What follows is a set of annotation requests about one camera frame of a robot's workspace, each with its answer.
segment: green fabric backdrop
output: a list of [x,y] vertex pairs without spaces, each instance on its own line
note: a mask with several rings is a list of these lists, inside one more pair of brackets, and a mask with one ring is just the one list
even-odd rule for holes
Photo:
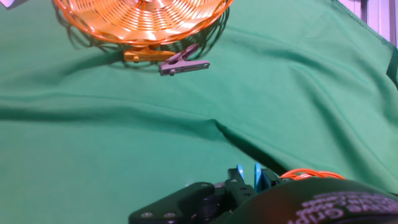
[[339,2],[235,0],[174,77],[90,44],[51,0],[0,7],[0,223],[127,223],[256,161],[398,192],[397,49]]

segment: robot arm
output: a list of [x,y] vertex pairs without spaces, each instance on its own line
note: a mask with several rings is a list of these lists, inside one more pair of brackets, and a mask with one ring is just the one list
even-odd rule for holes
[[398,224],[397,195],[352,180],[255,170],[254,187],[237,166],[222,183],[195,183],[133,212],[129,224]]

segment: bolt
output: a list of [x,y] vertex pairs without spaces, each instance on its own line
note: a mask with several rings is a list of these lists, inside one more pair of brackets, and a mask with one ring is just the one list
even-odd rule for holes
[[144,212],[141,214],[142,218],[149,218],[151,216],[153,216],[154,214],[152,214],[152,212]]
[[175,217],[175,216],[176,216],[176,214],[174,212],[168,212],[168,213],[164,214],[165,218],[172,218],[172,217]]

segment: metal frame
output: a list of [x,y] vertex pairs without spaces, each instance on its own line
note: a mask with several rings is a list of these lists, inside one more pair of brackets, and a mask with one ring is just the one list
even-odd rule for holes
[[340,0],[387,41],[398,46],[398,0]]

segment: gray clip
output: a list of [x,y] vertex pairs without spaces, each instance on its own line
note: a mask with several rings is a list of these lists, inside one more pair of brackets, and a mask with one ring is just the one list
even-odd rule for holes
[[199,49],[198,44],[193,44],[185,50],[175,54],[174,56],[167,59],[165,62],[159,65],[160,75],[174,75],[182,72],[190,72],[195,70],[201,70],[209,68],[210,62],[207,60],[201,61],[188,61],[188,57],[191,56]]

